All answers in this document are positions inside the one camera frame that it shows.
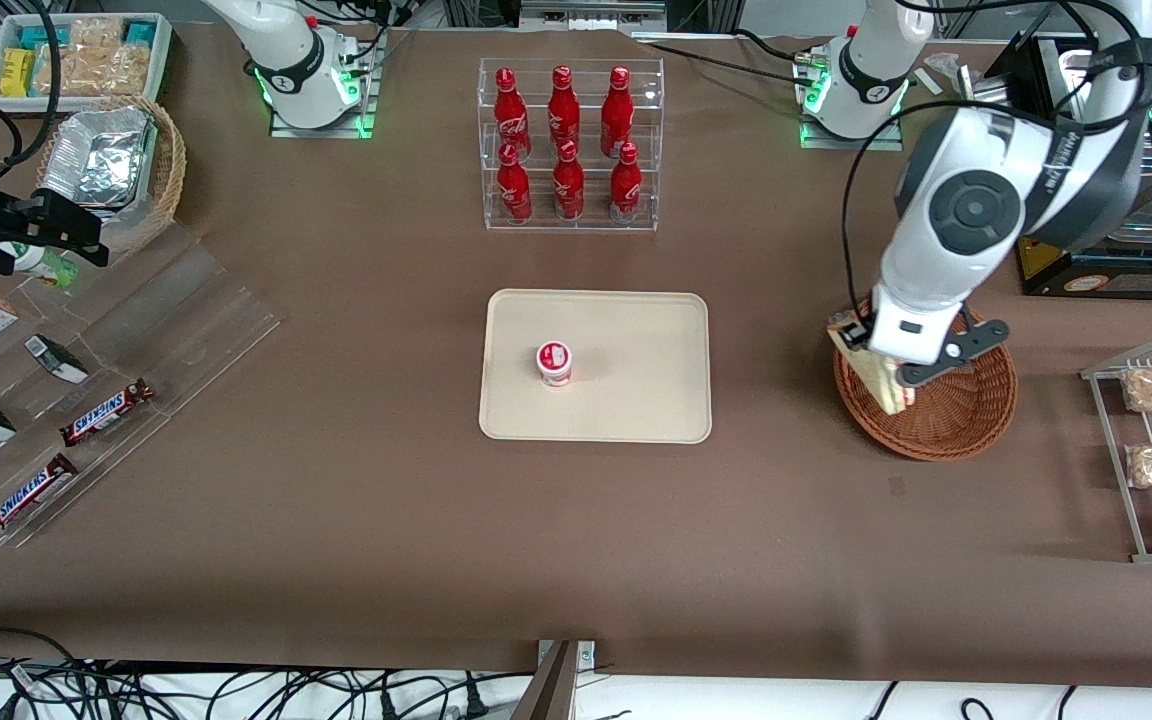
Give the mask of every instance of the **candy bar wrapper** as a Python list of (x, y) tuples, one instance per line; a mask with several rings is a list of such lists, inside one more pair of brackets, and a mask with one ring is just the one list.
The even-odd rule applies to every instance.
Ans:
[(65, 447), (76, 446), (78, 442), (83, 442), (84, 439), (101, 432), (101, 430), (116, 423), (123, 415), (130, 414), (134, 407), (142, 404), (142, 402), (153, 396), (154, 389), (151, 389), (145, 384), (145, 379), (142, 378), (136, 382), (129, 384), (129, 386), (120, 389), (114, 397), (109, 397), (109, 400), (93, 407), (90, 414), (83, 415), (82, 418), (60, 429), (60, 437), (65, 439)]
[(24, 487), (12, 493), (12, 497), (6, 498), (3, 505), (0, 505), (0, 533), (14, 521), (23, 520), (29, 506), (55, 495), (77, 475), (78, 469), (74, 468), (74, 463), (58, 453), (43, 470), (38, 471), (38, 475), (24, 484)]

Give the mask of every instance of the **bottle cap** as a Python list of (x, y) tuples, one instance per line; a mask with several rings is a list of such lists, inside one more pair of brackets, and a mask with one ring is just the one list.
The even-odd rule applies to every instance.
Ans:
[(515, 81), (513, 81), (513, 70), (509, 68), (500, 68), (497, 70), (497, 90), (509, 92), (514, 88)]
[(554, 68), (554, 88), (567, 90), (573, 85), (573, 69), (567, 65), (559, 65)]
[(571, 381), (573, 351), (562, 342), (548, 341), (536, 348), (536, 367), (550, 386), (561, 387)]
[(612, 90), (626, 90), (628, 86), (630, 86), (630, 70), (616, 65), (612, 68)]

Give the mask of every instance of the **red bottle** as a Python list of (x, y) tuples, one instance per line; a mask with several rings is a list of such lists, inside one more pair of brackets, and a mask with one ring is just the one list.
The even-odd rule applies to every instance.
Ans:
[(515, 146), (518, 159), (526, 160), (526, 156), (531, 156), (531, 136), (526, 135), (526, 103), (522, 101), (509, 68), (497, 70), (495, 115), (500, 142)]
[(579, 149), (579, 101), (573, 92), (573, 70), (567, 65), (554, 68), (554, 92), (550, 96), (550, 137), (554, 147), (575, 142)]
[(630, 70), (612, 68), (612, 89), (602, 100), (602, 154), (617, 158), (621, 143), (630, 138), (634, 127), (634, 99), (630, 97)]
[(621, 145), (621, 161), (612, 168), (612, 220), (616, 223), (634, 222), (639, 209), (639, 185), (643, 170), (639, 169), (639, 146), (627, 142)]
[(554, 213), (564, 220), (581, 218), (585, 211), (585, 168), (576, 160), (576, 143), (564, 141), (558, 146), (554, 167)]
[(500, 202), (509, 213), (509, 222), (522, 225), (531, 217), (531, 185), (526, 170), (518, 164), (518, 150), (513, 145), (500, 146), (500, 169), (497, 170)]

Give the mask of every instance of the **yellow package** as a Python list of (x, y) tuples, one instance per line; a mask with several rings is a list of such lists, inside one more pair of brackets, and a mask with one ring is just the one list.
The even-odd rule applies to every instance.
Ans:
[(33, 51), (8, 47), (3, 51), (3, 77), (0, 78), (0, 96), (24, 97), (29, 90), (29, 78), (33, 74)]

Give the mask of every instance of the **wicker basket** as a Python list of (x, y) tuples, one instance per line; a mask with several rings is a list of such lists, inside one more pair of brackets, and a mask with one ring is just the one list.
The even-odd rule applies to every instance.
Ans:
[[(136, 223), (106, 222), (101, 228), (101, 242), (112, 252), (131, 253), (159, 236), (173, 222), (180, 203), (180, 191), (184, 187), (184, 141), (172, 122), (170, 115), (159, 104), (136, 96), (108, 97), (96, 103), (92, 109), (119, 109), (134, 106), (154, 115), (159, 137), (154, 145), (154, 167), (150, 169), (150, 199), (152, 205)], [(38, 165), (38, 184), (47, 172), (51, 151), (55, 149), (58, 129), (41, 147), (41, 164)]]
[[(963, 318), (955, 319), (956, 332), (964, 327)], [(924, 384), (914, 406), (896, 415), (882, 412), (839, 351), (833, 354), (833, 379), (842, 404), (865, 433), (888, 450), (915, 460), (979, 455), (1002, 437), (1016, 414), (1016, 370), (1003, 346)]]

